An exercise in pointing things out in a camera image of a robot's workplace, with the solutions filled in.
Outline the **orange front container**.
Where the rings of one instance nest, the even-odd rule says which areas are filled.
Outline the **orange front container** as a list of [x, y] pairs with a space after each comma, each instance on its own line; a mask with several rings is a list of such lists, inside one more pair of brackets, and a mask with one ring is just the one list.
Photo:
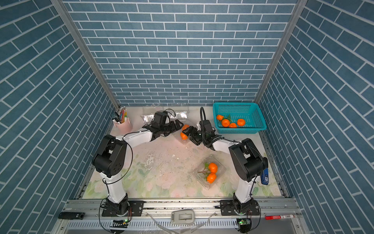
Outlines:
[[208, 169], [211, 173], [217, 173], [218, 172], [218, 166], [213, 162], [208, 165]]
[[217, 178], [217, 175], [215, 173], [210, 173], [208, 174], [208, 176], [206, 177], [206, 181], [210, 184], [212, 184]]

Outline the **clear clamshell container front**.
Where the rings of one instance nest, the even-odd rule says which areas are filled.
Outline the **clear clamshell container front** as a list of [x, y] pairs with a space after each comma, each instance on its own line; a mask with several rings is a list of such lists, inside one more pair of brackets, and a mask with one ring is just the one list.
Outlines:
[[[216, 173], [216, 180], [212, 184], [210, 184], [206, 181], [206, 177], [211, 173], [208, 169], [208, 165], [212, 162], [218, 166], [218, 172]], [[200, 182], [205, 189], [210, 189], [223, 176], [226, 170], [226, 167], [222, 163], [220, 163], [216, 157], [209, 156], [202, 160], [202, 162], [192, 170], [192, 175], [195, 176], [197, 181]]]

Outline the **teal plastic basket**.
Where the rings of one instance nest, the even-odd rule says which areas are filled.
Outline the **teal plastic basket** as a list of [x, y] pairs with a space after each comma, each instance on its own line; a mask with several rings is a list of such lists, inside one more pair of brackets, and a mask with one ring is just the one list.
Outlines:
[[[221, 121], [216, 119], [217, 115], [222, 115], [230, 123], [236, 124], [238, 119], [244, 119], [246, 124], [237, 128], [223, 127]], [[256, 103], [216, 102], [213, 104], [213, 116], [216, 130], [220, 134], [256, 134], [267, 129], [263, 113]]]

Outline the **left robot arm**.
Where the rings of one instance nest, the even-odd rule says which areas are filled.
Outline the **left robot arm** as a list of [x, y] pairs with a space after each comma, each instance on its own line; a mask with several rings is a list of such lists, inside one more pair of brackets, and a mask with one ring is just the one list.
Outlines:
[[169, 111], [168, 109], [156, 112], [151, 122], [138, 131], [124, 136], [106, 135], [92, 159], [92, 165], [100, 173], [108, 191], [106, 204], [116, 212], [117, 216], [131, 213], [128, 195], [121, 182], [124, 176], [120, 174], [125, 165], [126, 155], [130, 155], [130, 163], [132, 163], [133, 147], [154, 141], [160, 136], [167, 137], [184, 126], [180, 120], [171, 120], [169, 115], [175, 116], [175, 113]]

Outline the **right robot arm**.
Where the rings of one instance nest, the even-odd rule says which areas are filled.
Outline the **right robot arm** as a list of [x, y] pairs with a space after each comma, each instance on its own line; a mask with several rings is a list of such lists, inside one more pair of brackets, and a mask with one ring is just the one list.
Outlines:
[[268, 168], [268, 159], [262, 157], [254, 142], [249, 138], [236, 142], [217, 135], [212, 124], [206, 118], [203, 107], [200, 108], [200, 121], [197, 126], [190, 126], [182, 133], [197, 146], [203, 144], [208, 149], [231, 156], [235, 171], [240, 177], [237, 190], [233, 195], [233, 209], [239, 215], [256, 215], [260, 206], [253, 198], [252, 191], [256, 179]]

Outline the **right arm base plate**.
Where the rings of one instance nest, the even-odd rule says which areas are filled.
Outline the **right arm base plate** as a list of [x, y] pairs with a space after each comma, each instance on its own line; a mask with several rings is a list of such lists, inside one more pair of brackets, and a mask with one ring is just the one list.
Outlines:
[[214, 208], [219, 209], [222, 216], [260, 215], [260, 206], [255, 199], [250, 199], [246, 203], [240, 203], [238, 200], [220, 200], [219, 205]]

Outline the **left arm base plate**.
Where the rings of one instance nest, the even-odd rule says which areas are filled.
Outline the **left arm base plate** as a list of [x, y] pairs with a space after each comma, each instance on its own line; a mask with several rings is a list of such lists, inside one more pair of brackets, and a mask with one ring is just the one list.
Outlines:
[[117, 204], [107, 199], [100, 207], [103, 217], [141, 216], [144, 208], [144, 201], [126, 200]]

